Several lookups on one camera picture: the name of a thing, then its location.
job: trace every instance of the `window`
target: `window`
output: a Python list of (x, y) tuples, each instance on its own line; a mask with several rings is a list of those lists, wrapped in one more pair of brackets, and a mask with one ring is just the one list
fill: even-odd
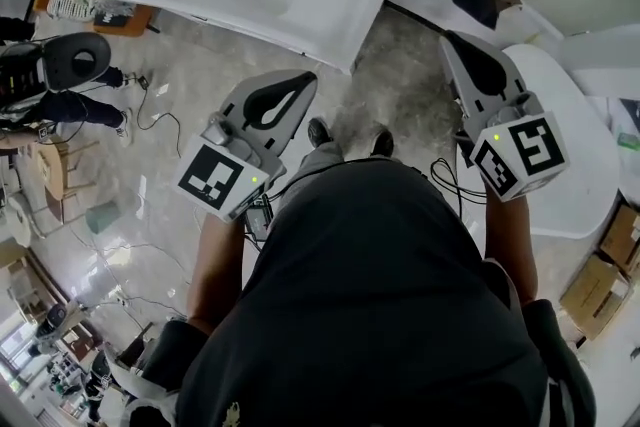
[(29, 355), (29, 347), (36, 329), (37, 326), (23, 322), (0, 340), (0, 375), (16, 394), (24, 391), (33, 378), (33, 365), (29, 364), (34, 358)]

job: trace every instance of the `black shirt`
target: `black shirt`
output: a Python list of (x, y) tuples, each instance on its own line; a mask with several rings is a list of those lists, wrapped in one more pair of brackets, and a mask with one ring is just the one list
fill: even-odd
[(179, 425), (538, 425), (537, 349), (419, 173), (330, 169), (274, 222), (214, 334), (169, 323), (145, 370)]

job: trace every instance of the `white desk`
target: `white desk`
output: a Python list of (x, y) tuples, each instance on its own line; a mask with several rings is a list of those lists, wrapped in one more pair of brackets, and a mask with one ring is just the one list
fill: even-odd
[[(615, 140), (569, 75), (543, 50), (515, 45), (505, 50), (527, 88), (553, 111), (569, 153), (570, 167), (542, 189), (527, 195), (531, 233), (581, 239), (604, 221), (620, 184)], [(461, 187), (484, 190), (477, 168), (467, 168), (460, 149), (456, 167)], [(464, 203), (484, 226), (485, 207)]]

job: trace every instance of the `black shoe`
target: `black shoe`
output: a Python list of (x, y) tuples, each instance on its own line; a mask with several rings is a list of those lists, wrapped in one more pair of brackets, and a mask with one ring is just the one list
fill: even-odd
[(383, 128), (373, 141), (373, 149), (370, 157), (387, 157), (393, 155), (393, 134), (387, 128)]
[(309, 127), (307, 128), (309, 134), (309, 141), (314, 148), (317, 148), (321, 144), (330, 143), (333, 141), (329, 127), (322, 118), (312, 118), (309, 121)]

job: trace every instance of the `gray pants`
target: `gray pants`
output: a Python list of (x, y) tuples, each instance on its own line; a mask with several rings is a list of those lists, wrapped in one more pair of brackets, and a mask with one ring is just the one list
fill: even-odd
[(298, 172), (291, 178), (291, 180), (289, 180), (288, 183), (296, 183), (289, 187), (289, 190), (287, 190), (287, 192), (284, 193), (284, 196), (282, 196), (278, 211), (282, 211), (289, 203), (291, 203), (291, 200), (293, 200), (293, 198), (302, 189), (313, 182), (321, 174), (311, 173), (342, 162), (344, 162), (344, 155), (342, 154), (342, 148), (340, 148), (338, 143), (330, 142), (318, 146), (315, 150), (309, 153), (309, 155), (302, 159), (300, 169), (298, 169)]

